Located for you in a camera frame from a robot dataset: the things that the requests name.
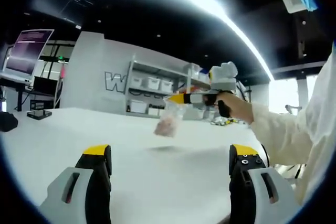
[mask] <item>hand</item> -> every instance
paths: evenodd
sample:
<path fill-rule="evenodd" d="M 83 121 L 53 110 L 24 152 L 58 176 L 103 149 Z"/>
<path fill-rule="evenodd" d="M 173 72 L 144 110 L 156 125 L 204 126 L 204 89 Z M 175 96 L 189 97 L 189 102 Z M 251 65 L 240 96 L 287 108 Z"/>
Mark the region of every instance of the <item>hand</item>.
<path fill-rule="evenodd" d="M 230 116 L 245 121 L 248 124 L 253 123 L 252 105 L 245 102 L 239 97 L 230 93 L 220 93 L 217 95 L 216 101 L 223 101 L 231 109 Z"/>

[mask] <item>plastic bag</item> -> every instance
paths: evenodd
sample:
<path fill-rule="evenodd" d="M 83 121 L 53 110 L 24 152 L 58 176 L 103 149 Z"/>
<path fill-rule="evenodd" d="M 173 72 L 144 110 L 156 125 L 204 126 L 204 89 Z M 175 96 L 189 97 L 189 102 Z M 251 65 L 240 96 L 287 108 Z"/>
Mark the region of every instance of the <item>plastic bag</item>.
<path fill-rule="evenodd" d="M 174 137 L 183 114 L 186 111 L 188 104 L 177 104 L 164 98 L 166 107 L 160 117 L 159 123 L 156 125 L 154 134 L 160 136 Z"/>

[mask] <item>white lab coat sleeve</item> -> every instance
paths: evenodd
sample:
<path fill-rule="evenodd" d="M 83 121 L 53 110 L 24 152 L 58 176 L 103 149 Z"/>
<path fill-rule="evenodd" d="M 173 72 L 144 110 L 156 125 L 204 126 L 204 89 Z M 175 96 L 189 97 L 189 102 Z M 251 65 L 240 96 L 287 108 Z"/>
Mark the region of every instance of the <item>white lab coat sleeve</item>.
<path fill-rule="evenodd" d="M 264 145 L 270 164 L 305 164 L 312 149 L 305 110 L 295 116 L 269 112 L 268 107 L 260 104 L 253 104 L 252 108 L 251 129 Z"/>

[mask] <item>ceiling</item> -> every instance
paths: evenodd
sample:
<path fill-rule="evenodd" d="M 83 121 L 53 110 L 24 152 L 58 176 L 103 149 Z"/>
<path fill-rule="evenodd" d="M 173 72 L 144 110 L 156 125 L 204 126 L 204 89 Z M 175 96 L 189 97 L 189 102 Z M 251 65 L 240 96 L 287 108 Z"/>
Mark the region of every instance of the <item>ceiling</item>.
<path fill-rule="evenodd" d="M 330 53 L 331 42 L 314 13 L 288 14 L 282 0 L 217 1 L 258 48 L 270 69 L 323 61 Z M 34 28 L 54 28 L 52 39 L 77 39 L 80 30 L 74 24 L 31 10 L 31 2 L 11 2 L 3 40 L 14 42 L 21 30 Z M 233 61 L 246 84 L 268 81 L 255 56 L 229 27 L 186 0 L 95 0 L 85 12 L 81 30 L 104 33 L 106 39 L 156 50 L 207 69 Z M 298 57 L 301 40 L 305 43 L 304 58 Z M 319 69 L 288 70 L 275 77 Z"/>

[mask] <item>white tabletop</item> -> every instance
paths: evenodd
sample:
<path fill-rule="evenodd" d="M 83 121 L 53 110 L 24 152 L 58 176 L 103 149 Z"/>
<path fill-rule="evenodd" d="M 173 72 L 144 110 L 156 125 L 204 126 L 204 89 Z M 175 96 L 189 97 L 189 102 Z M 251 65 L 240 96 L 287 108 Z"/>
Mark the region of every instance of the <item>white tabletop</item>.
<path fill-rule="evenodd" d="M 9 166 L 39 206 L 48 185 L 90 146 L 112 149 L 111 219 L 117 224 L 218 223 L 230 211 L 228 150 L 248 145 L 265 154 L 246 125 L 183 121 L 174 138 L 153 134 L 158 119 L 83 109 L 52 110 L 37 121 L 19 112 L 5 133 Z"/>

